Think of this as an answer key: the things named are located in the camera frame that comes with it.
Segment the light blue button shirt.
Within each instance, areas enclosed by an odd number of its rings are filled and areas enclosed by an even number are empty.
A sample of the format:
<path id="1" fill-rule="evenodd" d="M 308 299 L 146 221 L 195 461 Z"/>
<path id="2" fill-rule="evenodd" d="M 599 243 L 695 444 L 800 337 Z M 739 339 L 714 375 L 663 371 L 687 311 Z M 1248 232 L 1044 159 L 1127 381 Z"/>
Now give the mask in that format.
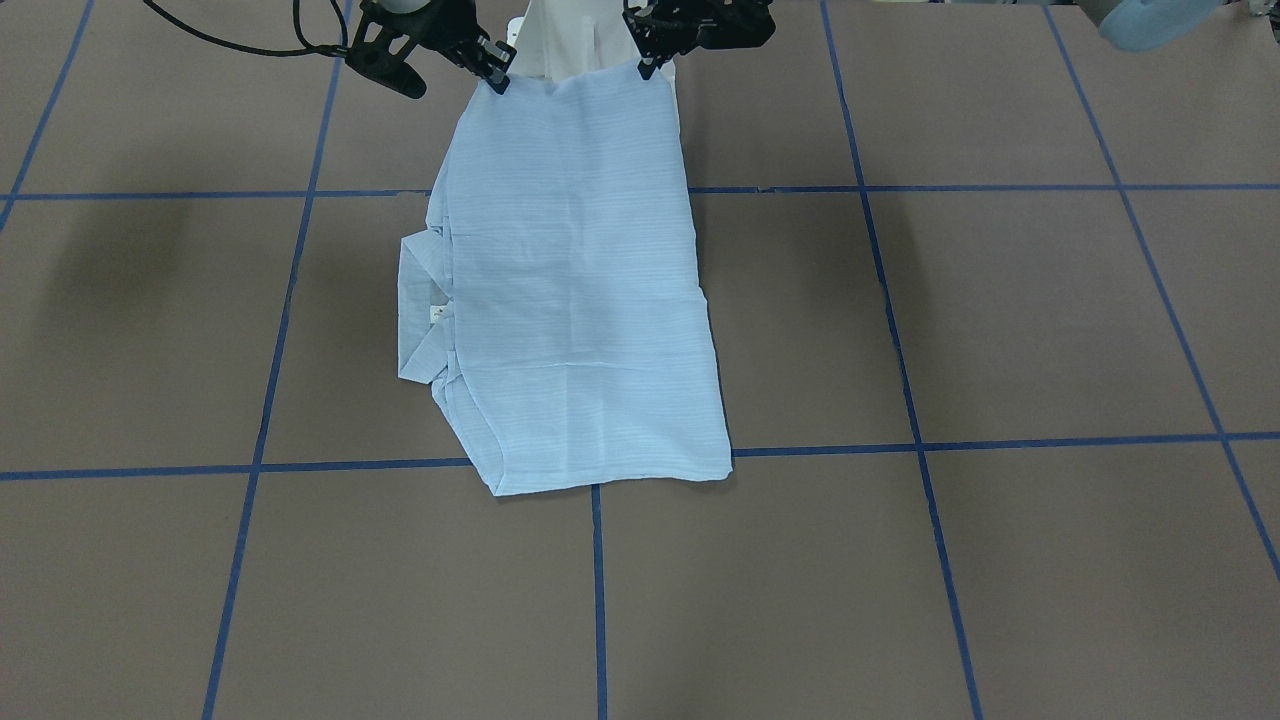
<path id="1" fill-rule="evenodd" d="M 675 95 L 476 88 L 397 275 L 397 373 L 498 497 L 732 469 Z"/>

